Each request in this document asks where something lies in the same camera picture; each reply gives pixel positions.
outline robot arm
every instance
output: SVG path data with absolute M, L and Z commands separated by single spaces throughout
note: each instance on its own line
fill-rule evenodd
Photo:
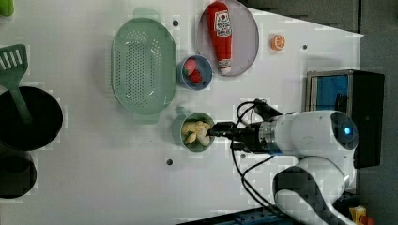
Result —
M 306 157 L 273 180 L 276 205 L 291 218 L 309 225 L 355 225 L 332 206 L 345 190 L 337 167 L 321 157 Z
M 219 123 L 207 135 L 234 139 L 233 150 L 299 158 L 273 180 L 278 208 L 310 225 L 354 225 L 332 207 L 353 181 L 358 132 L 352 120 L 335 111 L 282 115 L 265 102 L 255 103 L 255 112 L 265 122 L 245 128 Z

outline white table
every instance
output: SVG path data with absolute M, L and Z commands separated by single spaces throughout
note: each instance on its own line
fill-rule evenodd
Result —
M 265 98 L 283 113 L 300 111 L 309 70 L 359 67 L 359 35 L 252 10 L 260 49 L 241 76 L 216 76 L 207 90 L 178 87 L 156 126 L 134 125 L 110 86 L 110 49 L 118 28 L 136 7 L 154 8 L 172 33 L 178 60 L 195 53 L 194 32 L 210 1 L 21 0 L 15 18 L 0 22 L 0 45 L 29 46 L 29 75 L 59 98 L 66 123 L 59 139 L 33 151 L 37 186 L 15 201 L 0 200 L 1 223 L 10 224 L 176 224 L 258 207 L 244 191 L 229 142 L 218 139 L 203 153 L 173 144 L 177 105 L 236 120 L 246 98 Z M 178 19 L 180 26 L 172 26 Z M 282 34 L 283 52 L 268 46 Z M 172 166 L 166 160 L 174 161 Z M 261 158 L 239 159 L 243 168 Z M 249 174 L 267 199 L 272 177 L 293 157 L 277 157 Z

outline green colander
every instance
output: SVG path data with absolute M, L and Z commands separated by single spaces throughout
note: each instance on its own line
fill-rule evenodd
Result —
M 113 43 L 112 87 L 140 124 L 155 124 L 176 92 L 176 44 L 155 10 L 138 7 Z

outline red ketchup bottle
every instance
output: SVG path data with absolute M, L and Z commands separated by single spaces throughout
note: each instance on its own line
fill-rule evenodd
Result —
M 232 26 L 228 7 L 222 2 L 214 2 L 206 9 L 208 32 L 219 61 L 222 75 L 231 72 Z

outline black cord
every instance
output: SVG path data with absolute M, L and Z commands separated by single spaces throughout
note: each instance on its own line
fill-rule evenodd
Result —
M 253 105 L 252 105 L 251 107 L 249 107 L 248 109 L 246 109 L 246 111 L 244 111 L 242 115 L 239 115 L 240 108 L 241 108 L 242 106 L 248 105 L 248 104 L 253 104 Z M 241 104 L 237 107 L 237 122 L 235 123 L 234 127 L 236 128 L 236 127 L 238 126 L 238 124 L 242 121 L 242 118 L 245 116 L 245 114 L 246 114 L 249 110 L 253 110 L 254 108 L 255 108 L 255 103 L 252 102 L 252 101 L 247 101 L 247 102 L 241 103 Z M 249 194 L 255 201 L 257 201 L 262 207 L 266 208 L 266 209 L 269 210 L 269 211 L 272 211 L 272 213 L 274 213 L 274 214 L 277 215 L 277 216 L 284 217 L 284 213 L 283 213 L 280 209 L 274 207 L 268 200 L 266 200 L 260 193 L 258 193 L 258 191 L 256 191 L 256 190 L 254 189 L 254 187 L 249 183 L 249 181 L 245 178 L 246 173 L 248 173 L 250 170 L 254 169 L 255 167 L 257 167 L 257 166 L 259 166 L 259 165 L 261 165 L 261 164 L 263 164 L 263 163 L 265 163 L 265 162 L 271 160 L 273 157 L 268 157 L 268 158 L 266 158 L 265 160 L 263 160 L 263 161 L 261 161 L 261 162 L 259 162 L 259 163 L 256 163 L 255 165 L 251 166 L 251 168 L 247 169 L 247 170 L 245 171 L 245 173 L 242 173 L 242 171 L 240 170 L 240 168 L 239 168 L 238 165 L 237 165 L 237 159 L 236 159 L 236 156 L 235 156 L 235 152 L 234 152 L 233 145 L 234 145 L 234 138 L 232 138 L 232 140 L 231 140 L 230 148 L 231 148 L 232 158 L 233 158 L 233 160 L 234 160 L 234 164 L 235 164 L 235 166 L 236 166 L 236 168 L 237 168 L 237 171 L 238 171 L 238 173 L 239 173 L 239 175 L 240 175 L 240 178 L 241 178 L 241 182 L 242 182 L 243 187 L 246 189 L 246 191 L 248 192 L 248 194 Z M 253 193 L 251 193 L 250 190 L 249 190 L 249 188 L 250 188 L 257 196 L 255 196 Z M 267 203 L 268 205 L 264 205 L 262 202 L 260 202 L 260 201 L 258 200 L 257 197 L 259 197 L 263 202 Z
M 254 108 L 253 108 L 252 111 L 250 112 L 250 123 L 253 122 L 253 111 L 254 111 Z

